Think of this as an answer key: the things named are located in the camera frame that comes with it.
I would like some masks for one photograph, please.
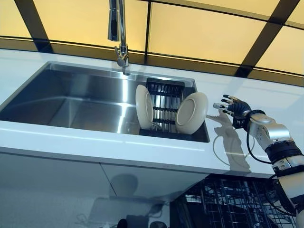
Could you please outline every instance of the black cable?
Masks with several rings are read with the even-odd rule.
[[[269,179],[271,180],[271,179],[273,179],[275,176],[276,176],[276,175],[274,174],[274,175],[272,175]],[[266,200],[268,201],[268,203],[269,203],[274,209],[280,211],[282,214],[285,214],[285,215],[288,215],[288,216],[295,217],[295,216],[296,216],[295,214],[291,214],[291,213],[288,213],[288,212],[286,212],[286,211],[283,211],[283,210],[281,210],[278,206],[276,206],[276,205],[273,204],[273,202],[270,200],[270,198],[269,198],[269,196],[268,196],[268,194],[267,194],[267,192],[268,192],[268,185],[269,185],[269,183],[267,183],[267,185],[266,185],[266,191],[265,191],[265,193],[264,193],[264,195],[265,195]]]
[[[248,125],[248,129],[247,129],[247,138],[246,138],[246,143],[247,143],[247,149],[251,155],[251,157],[253,157],[255,160],[257,160],[258,162],[262,162],[262,163],[265,163],[265,164],[272,164],[271,162],[269,161],[263,161],[263,160],[260,160],[258,158],[256,158],[253,153],[251,152],[251,149],[250,149],[250,146],[249,146],[249,131],[250,131],[250,128],[249,128],[249,125]]]

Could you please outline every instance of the faucet spout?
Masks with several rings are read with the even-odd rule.
[[[110,0],[108,39],[111,41],[119,41],[119,25],[116,3],[116,0]]]
[[[108,39],[112,41],[120,40],[119,47],[115,46],[115,52],[117,64],[125,72],[125,68],[129,66],[129,53],[126,42],[124,0],[110,0]]]

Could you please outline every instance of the dish rack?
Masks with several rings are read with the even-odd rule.
[[[268,203],[266,181],[207,177],[171,203],[171,227],[295,228],[295,217],[279,212]],[[276,192],[270,191],[269,195],[279,206]]]
[[[140,129],[139,135],[209,142],[205,122],[193,134],[178,133],[175,127],[177,110],[183,99],[195,92],[194,87],[185,87],[180,81],[148,78],[146,88],[153,104],[153,124],[150,130]]]

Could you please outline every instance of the kitchen sink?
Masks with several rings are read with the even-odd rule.
[[[188,78],[126,76],[100,67],[47,62],[0,105],[0,120],[139,134],[135,91],[147,78],[182,81],[195,88]]]

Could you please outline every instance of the white plate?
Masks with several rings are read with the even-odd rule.
[[[136,112],[142,129],[150,129],[153,121],[153,105],[150,93],[143,85],[136,88]]]
[[[193,134],[203,124],[208,111],[208,98],[204,93],[193,93],[185,98],[177,111],[176,129],[180,133]]]

